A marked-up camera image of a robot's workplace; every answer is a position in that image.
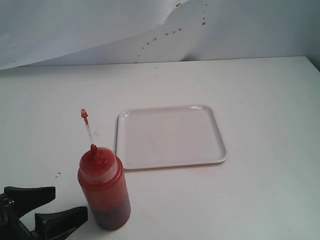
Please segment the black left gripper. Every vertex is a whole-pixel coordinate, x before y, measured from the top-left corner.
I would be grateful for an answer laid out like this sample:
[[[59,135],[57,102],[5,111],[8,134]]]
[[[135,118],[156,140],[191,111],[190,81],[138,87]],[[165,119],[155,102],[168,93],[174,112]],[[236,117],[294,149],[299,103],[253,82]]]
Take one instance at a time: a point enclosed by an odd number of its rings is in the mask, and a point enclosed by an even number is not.
[[[0,195],[0,238],[2,240],[65,240],[88,221],[88,208],[75,207],[55,213],[36,213],[35,230],[20,220],[30,211],[56,198],[54,186],[20,188],[7,186]]]

